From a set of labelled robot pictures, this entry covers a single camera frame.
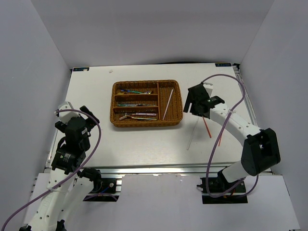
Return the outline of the pink handled fork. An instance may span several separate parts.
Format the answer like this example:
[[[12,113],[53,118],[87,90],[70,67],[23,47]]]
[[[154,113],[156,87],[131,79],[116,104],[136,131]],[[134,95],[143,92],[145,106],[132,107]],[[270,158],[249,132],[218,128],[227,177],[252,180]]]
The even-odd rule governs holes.
[[[156,113],[125,113],[125,115],[129,116],[157,116]]]

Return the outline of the white chopstick short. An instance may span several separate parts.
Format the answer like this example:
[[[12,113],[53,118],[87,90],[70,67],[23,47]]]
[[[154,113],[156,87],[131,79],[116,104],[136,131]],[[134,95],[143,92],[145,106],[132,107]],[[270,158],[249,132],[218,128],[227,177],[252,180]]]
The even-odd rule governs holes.
[[[170,104],[173,92],[174,92],[174,89],[172,89],[171,92],[170,92],[170,96],[169,96],[169,99],[168,99],[168,102],[167,102],[167,105],[166,105],[166,108],[165,108],[163,120],[165,119],[165,117],[167,115],[167,110],[168,110],[168,107],[169,107],[169,104]]]

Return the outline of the iridescent round bowl spoon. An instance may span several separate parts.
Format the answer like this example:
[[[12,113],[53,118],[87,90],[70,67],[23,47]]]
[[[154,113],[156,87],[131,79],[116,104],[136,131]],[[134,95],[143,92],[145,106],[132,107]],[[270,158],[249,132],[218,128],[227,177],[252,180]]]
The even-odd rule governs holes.
[[[135,93],[135,94],[143,94],[143,92],[140,91],[134,91],[134,90],[125,90],[125,89],[121,89],[121,92],[128,92],[128,93]]]

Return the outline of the white chopstick long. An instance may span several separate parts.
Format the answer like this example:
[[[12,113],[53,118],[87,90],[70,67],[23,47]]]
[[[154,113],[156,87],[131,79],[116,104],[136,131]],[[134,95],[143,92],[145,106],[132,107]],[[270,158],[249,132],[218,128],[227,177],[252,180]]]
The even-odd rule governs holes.
[[[191,133],[191,135],[190,135],[190,139],[189,139],[189,142],[188,142],[188,145],[187,145],[187,148],[186,148],[187,151],[189,150],[190,145],[191,145],[191,143],[192,143],[193,136],[194,136],[196,127],[197,127],[197,125],[198,125],[198,121],[199,121],[199,118],[196,119],[196,122],[195,122],[195,124],[194,124],[193,130],[192,130],[192,133]]]

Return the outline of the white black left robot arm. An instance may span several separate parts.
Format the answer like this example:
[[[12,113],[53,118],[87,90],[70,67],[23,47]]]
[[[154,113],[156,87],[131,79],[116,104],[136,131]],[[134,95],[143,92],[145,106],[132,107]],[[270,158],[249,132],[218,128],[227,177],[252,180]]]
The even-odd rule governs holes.
[[[74,109],[64,102],[54,112],[59,120],[55,127],[64,134],[56,148],[51,164],[47,191],[35,198],[40,204],[22,231],[63,231],[69,214],[89,192],[102,186],[99,171],[84,168],[90,157],[90,132],[99,126],[99,120],[87,107]]]

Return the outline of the green handled table knife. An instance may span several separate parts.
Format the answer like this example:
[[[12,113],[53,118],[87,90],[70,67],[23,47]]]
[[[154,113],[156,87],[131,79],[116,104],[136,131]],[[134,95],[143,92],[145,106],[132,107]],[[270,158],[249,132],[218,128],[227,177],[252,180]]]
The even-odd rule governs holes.
[[[140,104],[135,104],[135,103],[118,103],[118,107],[136,107],[140,106]]]

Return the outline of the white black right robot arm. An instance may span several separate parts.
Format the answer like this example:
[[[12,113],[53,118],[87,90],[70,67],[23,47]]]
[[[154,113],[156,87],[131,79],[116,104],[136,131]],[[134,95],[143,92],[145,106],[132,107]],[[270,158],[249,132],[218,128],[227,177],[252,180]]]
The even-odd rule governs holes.
[[[184,112],[206,117],[220,124],[242,145],[240,161],[218,173],[217,185],[223,192],[230,191],[235,182],[259,173],[280,163],[281,156],[274,130],[261,129],[233,113],[218,96],[210,97],[203,84],[188,89]]]

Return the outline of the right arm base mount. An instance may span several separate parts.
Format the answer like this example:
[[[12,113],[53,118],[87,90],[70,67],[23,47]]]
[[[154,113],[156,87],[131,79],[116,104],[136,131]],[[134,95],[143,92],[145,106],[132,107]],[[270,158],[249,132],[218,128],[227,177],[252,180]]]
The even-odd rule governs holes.
[[[245,195],[246,187],[243,182],[236,188],[232,189],[228,193],[221,197],[213,198],[206,191],[206,178],[200,178],[200,183],[197,184],[197,189],[202,194],[202,202],[204,205],[222,205],[222,204],[247,204],[248,199]],[[223,188],[222,184],[217,178],[210,177],[208,179],[209,190],[212,194],[219,194],[226,191],[229,187]]]

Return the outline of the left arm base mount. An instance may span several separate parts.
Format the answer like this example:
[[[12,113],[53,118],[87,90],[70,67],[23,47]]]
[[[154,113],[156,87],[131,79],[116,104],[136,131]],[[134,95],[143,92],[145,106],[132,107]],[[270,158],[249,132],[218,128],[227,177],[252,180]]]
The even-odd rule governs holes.
[[[116,202],[122,186],[121,178],[102,178],[85,197],[86,202]]]

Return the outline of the silver patterned table knife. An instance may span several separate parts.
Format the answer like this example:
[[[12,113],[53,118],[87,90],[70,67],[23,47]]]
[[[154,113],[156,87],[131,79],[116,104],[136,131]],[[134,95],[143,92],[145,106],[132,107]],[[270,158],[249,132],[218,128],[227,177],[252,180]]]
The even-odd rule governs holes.
[[[156,106],[155,104],[145,104],[145,103],[139,103],[136,105],[136,107],[153,107]]]

